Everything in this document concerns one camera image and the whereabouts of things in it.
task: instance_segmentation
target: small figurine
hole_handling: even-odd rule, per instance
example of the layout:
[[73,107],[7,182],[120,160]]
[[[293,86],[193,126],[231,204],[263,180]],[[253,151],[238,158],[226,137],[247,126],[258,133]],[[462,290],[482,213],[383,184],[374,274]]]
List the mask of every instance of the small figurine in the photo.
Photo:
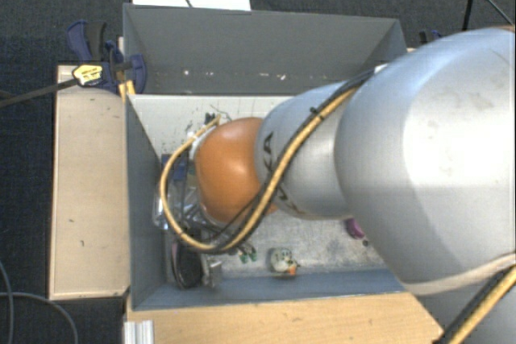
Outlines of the small figurine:
[[295,276],[299,267],[292,257],[292,251],[287,248],[274,248],[269,253],[269,261],[273,271],[280,274]]

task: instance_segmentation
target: gray box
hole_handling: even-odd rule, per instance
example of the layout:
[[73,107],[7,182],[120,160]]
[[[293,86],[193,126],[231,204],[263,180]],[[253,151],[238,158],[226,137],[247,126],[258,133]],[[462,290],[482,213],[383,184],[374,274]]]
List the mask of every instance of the gray box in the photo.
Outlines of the gray box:
[[[167,282],[164,235],[152,223],[160,154],[175,149],[206,111],[265,116],[294,94],[349,78],[406,53],[399,22],[332,15],[124,5],[124,49],[141,52],[149,78],[127,104],[127,166],[134,310],[300,300],[401,291],[371,247],[342,222],[304,222],[284,213],[253,235],[260,258],[223,257],[215,289],[180,291]],[[271,276],[270,247],[288,247],[299,275]]]

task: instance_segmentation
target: wooden board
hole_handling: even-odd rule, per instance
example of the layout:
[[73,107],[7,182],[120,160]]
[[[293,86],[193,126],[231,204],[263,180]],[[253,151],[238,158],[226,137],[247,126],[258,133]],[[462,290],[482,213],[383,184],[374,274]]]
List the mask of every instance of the wooden board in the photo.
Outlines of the wooden board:
[[131,311],[155,344],[430,344],[439,325],[407,292],[258,305]]
[[[58,81],[74,66],[58,68]],[[121,296],[129,286],[125,139],[120,97],[73,86],[56,97],[52,300]]]

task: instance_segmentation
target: yellow clamp tag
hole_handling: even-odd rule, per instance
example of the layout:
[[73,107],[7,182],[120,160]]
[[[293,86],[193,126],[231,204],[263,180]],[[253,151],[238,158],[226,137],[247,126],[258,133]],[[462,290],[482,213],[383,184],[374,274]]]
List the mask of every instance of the yellow clamp tag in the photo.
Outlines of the yellow clamp tag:
[[102,82],[102,66],[99,64],[82,64],[72,72],[80,86],[96,86]]

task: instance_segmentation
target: yellow cable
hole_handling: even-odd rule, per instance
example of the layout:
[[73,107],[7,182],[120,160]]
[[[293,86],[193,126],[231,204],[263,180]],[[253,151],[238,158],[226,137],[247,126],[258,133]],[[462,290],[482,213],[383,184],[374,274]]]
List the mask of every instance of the yellow cable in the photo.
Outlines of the yellow cable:
[[344,102],[347,97],[354,93],[357,88],[349,89],[344,92],[342,95],[337,97],[334,101],[330,102],[321,112],[319,116],[313,118],[308,125],[299,133],[298,136],[294,139],[294,141],[289,145],[285,154],[281,158],[276,170],[273,173],[273,176],[265,189],[265,193],[260,199],[260,203],[256,207],[255,212],[249,218],[246,225],[242,228],[242,230],[233,238],[233,240],[227,244],[222,251],[228,251],[232,247],[236,246],[242,239],[246,237],[251,228],[255,225],[256,221],[260,218],[261,214],[264,212],[268,203],[271,201],[271,198],[276,190],[276,187],[279,185],[281,177],[283,173],[289,166],[290,161],[296,153],[296,150],[305,142],[305,140],[310,136],[310,134],[315,130],[315,128],[324,120],[324,118],[328,117],[332,112],[334,112],[339,105]]
[[169,208],[169,202],[167,201],[167,177],[169,176],[170,169],[172,169],[172,166],[174,165],[174,162],[176,159],[189,147],[192,146],[192,143],[195,142],[196,139],[198,139],[200,136],[206,133],[211,127],[217,126],[220,122],[220,115],[218,115],[213,121],[207,123],[205,126],[203,126],[201,129],[199,129],[195,134],[186,140],[185,143],[183,143],[173,154],[170,156],[169,160],[164,166],[163,172],[161,173],[161,179],[160,179],[160,197],[161,202],[163,205],[163,212],[165,217],[167,218],[167,222],[169,225],[173,228],[173,230],[176,232],[177,236],[181,238],[184,242],[187,242],[189,245],[198,248],[199,250],[208,251],[213,246],[211,244],[205,244],[203,242],[199,242],[197,239],[190,237],[187,233],[183,231],[181,226],[177,223],[174,216],[172,215],[172,212],[170,212]]
[[[286,149],[285,154],[281,158],[276,170],[273,173],[273,176],[265,189],[264,195],[260,199],[260,203],[256,207],[255,211],[253,212],[252,216],[249,218],[249,220],[246,222],[245,226],[240,230],[240,232],[235,236],[235,238],[227,244],[224,248],[221,249],[221,251],[229,251],[231,248],[236,246],[241,240],[243,240],[251,231],[252,227],[256,224],[258,219],[260,218],[261,214],[264,212],[265,208],[267,207],[268,203],[271,201],[271,198],[273,197],[274,191],[276,190],[277,186],[280,183],[281,177],[283,176],[283,173],[289,166],[290,161],[292,160],[293,156],[295,155],[297,149],[305,142],[305,140],[310,136],[310,134],[315,130],[315,128],[324,120],[324,118],[327,118],[332,112],[334,112],[339,105],[347,99],[352,93],[356,91],[357,88],[352,88],[337,97],[335,100],[330,102],[321,112],[316,116],[314,119],[312,119],[308,125],[303,128],[303,130],[298,134],[298,136],[295,137],[294,141],[289,145],[289,147]],[[186,234],[183,229],[179,226],[177,221],[175,220],[173,214],[170,211],[169,203],[167,201],[167,177],[170,173],[170,169],[173,166],[173,163],[175,160],[184,152],[186,151],[192,143],[203,135],[208,129],[210,129],[214,125],[218,125],[218,122],[220,120],[220,116],[218,116],[214,121],[209,123],[208,125],[205,125],[203,128],[201,128],[199,131],[195,133],[195,136],[188,139],[185,143],[183,143],[173,154],[170,156],[169,160],[167,161],[167,164],[165,165],[163,172],[161,173],[161,179],[160,179],[160,197],[161,202],[163,205],[163,211],[165,214],[165,217],[167,218],[167,221],[169,225],[174,229],[177,236],[179,238],[188,243],[190,246],[197,248],[200,251],[206,251],[209,252],[214,247],[216,247],[213,244],[199,242],[197,239],[190,237],[188,234]]]
[[487,314],[494,308],[499,300],[516,284],[516,266],[496,284],[491,292],[485,296],[478,307],[464,321],[453,335],[449,344],[461,344],[468,335],[481,323]]

